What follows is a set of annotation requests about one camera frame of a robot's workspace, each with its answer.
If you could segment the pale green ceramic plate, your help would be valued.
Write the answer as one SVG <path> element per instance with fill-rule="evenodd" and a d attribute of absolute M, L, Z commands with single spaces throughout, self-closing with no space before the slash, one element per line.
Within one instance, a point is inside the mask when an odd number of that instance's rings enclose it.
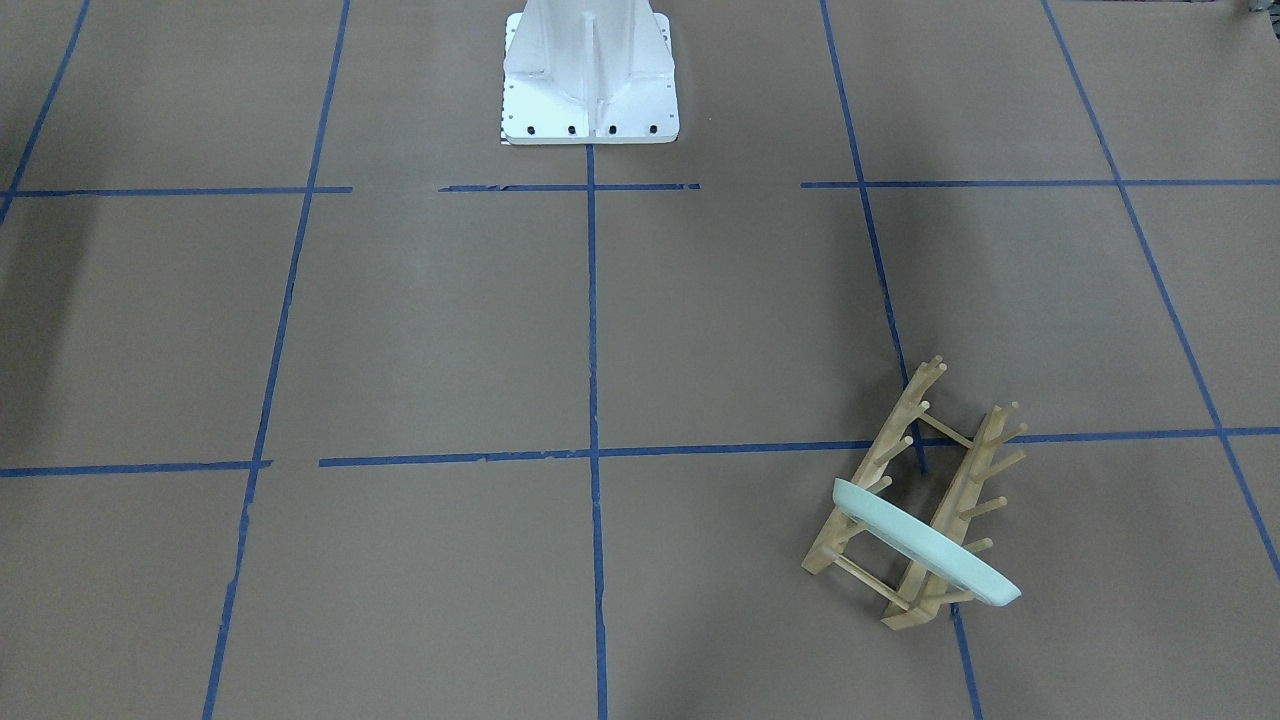
<path fill-rule="evenodd" d="M 982 603 L 1004 607 L 1021 597 L 1018 585 L 972 551 L 870 491 L 837 478 L 832 498 L 841 514 Z"/>

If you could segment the wooden dish rack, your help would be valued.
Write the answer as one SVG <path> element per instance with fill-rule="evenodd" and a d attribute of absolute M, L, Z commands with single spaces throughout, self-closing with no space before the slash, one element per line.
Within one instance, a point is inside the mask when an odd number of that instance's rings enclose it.
<path fill-rule="evenodd" d="M 984 498 L 984 487 L 1025 457 L 1024 451 L 1007 451 L 1006 446 L 1027 432 L 1027 424 L 1012 421 L 1019 409 L 1016 402 L 995 405 L 970 436 L 934 416 L 925 395 L 947 369 L 941 356 L 916 366 L 870 442 L 867 456 L 850 477 L 840 479 L 870 491 L 987 562 L 982 555 L 992 547 L 992 539 L 973 539 L 969 530 L 975 519 L 1007 505 L 1004 496 Z M 954 474 L 950 478 L 920 475 L 908 480 L 905 488 L 892 489 L 890 471 L 899 456 L 909 450 L 923 450 L 928 439 L 951 441 L 960 451 Z M 801 568 L 814 577 L 838 569 L 874 591 L 886 602 L 881 621 L 896 632 L 931 623 L 956 603 L 982 603 L 841 514 L 835 501 Z"/>

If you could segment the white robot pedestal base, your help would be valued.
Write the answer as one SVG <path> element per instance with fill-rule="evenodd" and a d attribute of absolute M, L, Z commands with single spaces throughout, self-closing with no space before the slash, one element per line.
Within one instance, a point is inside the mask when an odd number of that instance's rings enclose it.
<path fill-rule="evenodd" d="M 678 135 L 671 23 L 649 1 L 529 1 L 506 18 L 504 143 L 672 143 Z"/>

